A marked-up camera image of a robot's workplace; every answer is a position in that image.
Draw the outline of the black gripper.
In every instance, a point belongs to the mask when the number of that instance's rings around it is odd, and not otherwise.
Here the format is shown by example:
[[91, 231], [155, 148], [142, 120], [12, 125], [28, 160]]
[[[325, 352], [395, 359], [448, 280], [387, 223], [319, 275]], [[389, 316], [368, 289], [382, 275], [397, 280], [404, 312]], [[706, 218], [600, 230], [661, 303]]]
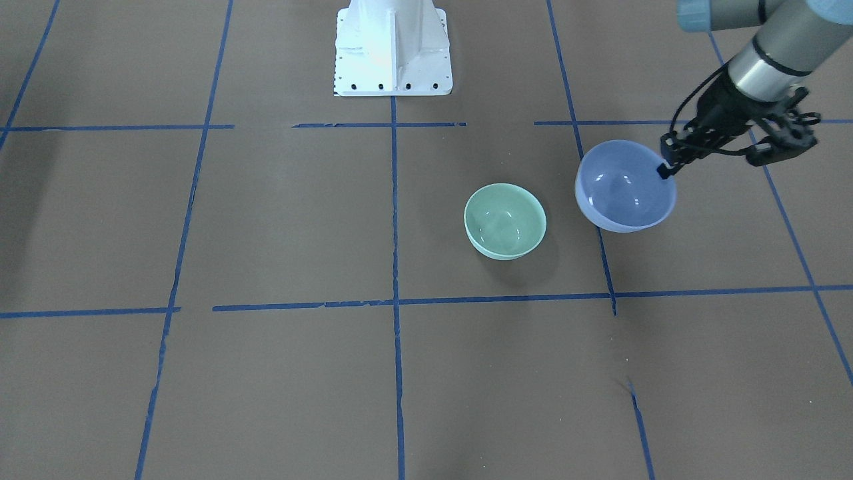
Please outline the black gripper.
[[748, 108], [757, 102], [738, 90], [732, 80], [710, 82], [698, 98], [695, 118], [682, 130], [665, 133], [660, 138], [663, 161], [657, 167], [658, 176], [670, 179], [679, 173], [686, 166], [683, 157], [744, 156], [747, 148], [724, 147], [749, 130], [752, 121]]

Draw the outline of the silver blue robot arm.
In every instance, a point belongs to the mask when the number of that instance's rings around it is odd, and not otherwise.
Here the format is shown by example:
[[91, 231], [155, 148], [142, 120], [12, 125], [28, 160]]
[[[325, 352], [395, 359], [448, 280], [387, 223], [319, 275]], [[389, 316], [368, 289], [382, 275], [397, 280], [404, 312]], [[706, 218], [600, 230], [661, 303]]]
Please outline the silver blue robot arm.
[[711, 154], [755, 167], [817, 145], [818, 113], [801, 112], [804, 80], [851, 38], [850, 1], [679, 1], [683, 31], [755, 27], [756, 33], [692, 93], [696, 115], [661, 137], [662, 179]]

